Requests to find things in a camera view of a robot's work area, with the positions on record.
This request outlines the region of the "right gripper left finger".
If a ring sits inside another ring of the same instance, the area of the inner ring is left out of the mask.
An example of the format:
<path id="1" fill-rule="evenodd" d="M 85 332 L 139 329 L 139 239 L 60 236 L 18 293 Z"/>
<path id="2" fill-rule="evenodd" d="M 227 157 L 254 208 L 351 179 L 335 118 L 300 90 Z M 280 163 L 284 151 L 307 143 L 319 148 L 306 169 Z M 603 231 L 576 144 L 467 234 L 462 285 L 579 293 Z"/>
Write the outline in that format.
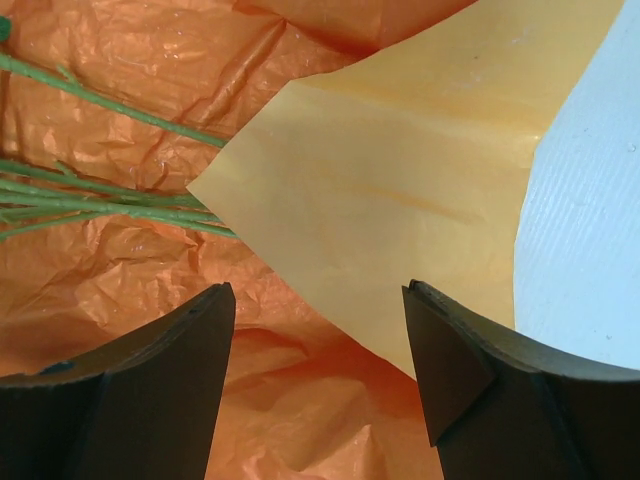
<path id="1" fill-rule="evenodd" d="M 1 380 L 5 479 L 201 479 L 235 322 L 229 284 L 92 351 Z"/>

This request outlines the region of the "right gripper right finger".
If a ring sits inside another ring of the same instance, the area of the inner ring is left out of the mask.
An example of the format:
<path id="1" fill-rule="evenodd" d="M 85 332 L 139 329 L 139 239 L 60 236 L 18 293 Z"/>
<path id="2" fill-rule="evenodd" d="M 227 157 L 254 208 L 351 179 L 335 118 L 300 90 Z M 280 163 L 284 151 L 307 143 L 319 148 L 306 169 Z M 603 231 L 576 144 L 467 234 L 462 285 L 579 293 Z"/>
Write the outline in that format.
<path id="1" fill-rule="evenodd" d="M 430 444 L 447 479 L 635 479 L 639 374 L 572 355 L 421 281 L 403 290 Z"/>

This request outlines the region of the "pink and blue flower bouquet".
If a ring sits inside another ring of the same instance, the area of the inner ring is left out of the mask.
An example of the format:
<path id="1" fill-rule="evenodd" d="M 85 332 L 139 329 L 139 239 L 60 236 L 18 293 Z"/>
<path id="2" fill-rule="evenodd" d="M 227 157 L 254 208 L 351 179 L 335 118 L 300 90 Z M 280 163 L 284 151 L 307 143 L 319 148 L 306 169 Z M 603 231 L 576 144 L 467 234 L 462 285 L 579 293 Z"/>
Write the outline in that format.
<path id="1" fill-rule="evenodd" d="M 216 148 L 228 141 L 136 109 L 85 87 L 67 68 L 54 73 L 17 59 L 7 50 L 10 17 L 1 17 L 1 76 L 29 78 L 90 104 Z M 1 157 L 1 239 L 73 222 L 122 215 L 227 238 L 236 234 L 193 195 L 162 194 L 119 187 L 82 176 L 62 161 L 50 168 L 30 165 L 15 155 Z"/>

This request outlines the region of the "orange wrapping paper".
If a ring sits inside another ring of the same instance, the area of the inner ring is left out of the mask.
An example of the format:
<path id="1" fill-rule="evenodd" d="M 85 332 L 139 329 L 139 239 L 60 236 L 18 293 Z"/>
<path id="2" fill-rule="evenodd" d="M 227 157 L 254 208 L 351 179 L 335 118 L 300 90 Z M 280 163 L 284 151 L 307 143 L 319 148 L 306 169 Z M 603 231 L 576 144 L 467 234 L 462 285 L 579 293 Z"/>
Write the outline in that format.
<path id="1" fill-rule="evenodd" d="M 402 287 L 512 326 L 534 151 L 618 1 L 477 1 L 288 82 L 189 184 L 309 306 L 406 374 Z"/>

